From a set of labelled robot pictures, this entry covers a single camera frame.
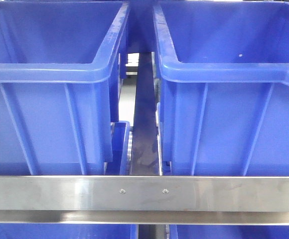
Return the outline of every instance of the plastic bin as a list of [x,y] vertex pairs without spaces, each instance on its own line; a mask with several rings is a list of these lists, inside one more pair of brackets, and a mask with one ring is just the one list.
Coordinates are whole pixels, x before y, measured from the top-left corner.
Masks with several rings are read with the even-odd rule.
[[154,7],[173,175],[289,176],[289,3]]
[[[129,132],[130,126],[128,122],[115,123],[112,137],[114,160],[107,164],[106,175],[125,175]],[[0,239],[137,238],[138,227],[136,225],[0,224]]]
[[128,11],[0,1],[0,175],[104,173]]
[[289,239],[289,226],[170,225],[170,239]]

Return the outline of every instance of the stainless steel bar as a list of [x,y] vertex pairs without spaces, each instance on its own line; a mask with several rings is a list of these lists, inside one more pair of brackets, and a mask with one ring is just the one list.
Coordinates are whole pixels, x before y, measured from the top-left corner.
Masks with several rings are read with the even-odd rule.
[[139,58],[131,175],[158,174],[157,127],[151,53]]
[[148,224],[289,225],[289,213],[0,210],[0,223],[145,224],[149,232],[143,234],[148,236],[153,230]]
[[0,176],[0,210],[289,212],[289,177]]

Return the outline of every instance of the metal rail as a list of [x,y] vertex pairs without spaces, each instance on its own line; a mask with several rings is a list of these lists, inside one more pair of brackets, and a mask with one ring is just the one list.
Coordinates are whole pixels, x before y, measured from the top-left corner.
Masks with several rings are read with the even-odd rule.
[[0,222],[289,225],[289,177],[0,176]]

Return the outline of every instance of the metal frame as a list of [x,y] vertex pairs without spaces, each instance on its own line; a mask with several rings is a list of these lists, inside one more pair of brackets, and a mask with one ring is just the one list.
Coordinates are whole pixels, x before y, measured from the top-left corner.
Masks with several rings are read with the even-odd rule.
[[0,223],[289,225],[289,177],[161,175],[151,54],[140,56],[133,176],[0,176]]

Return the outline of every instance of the bin lip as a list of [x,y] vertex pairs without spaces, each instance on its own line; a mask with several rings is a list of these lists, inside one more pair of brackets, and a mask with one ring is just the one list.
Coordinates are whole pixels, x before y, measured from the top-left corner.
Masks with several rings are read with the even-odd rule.
[[[153,22],[161,78],[176,83],[283,83],[289,85],[289,63],[183,63],[178,60],[161,4],[153,6]],[[289,4],[247,1],[236,4]]]
[[[92,4],[108,1],[72,1]],[[121,6],[91,63],[0,63],[0,83],[99,83],[110,77],[123,30],[130,11],[127,1],[113,1]]]

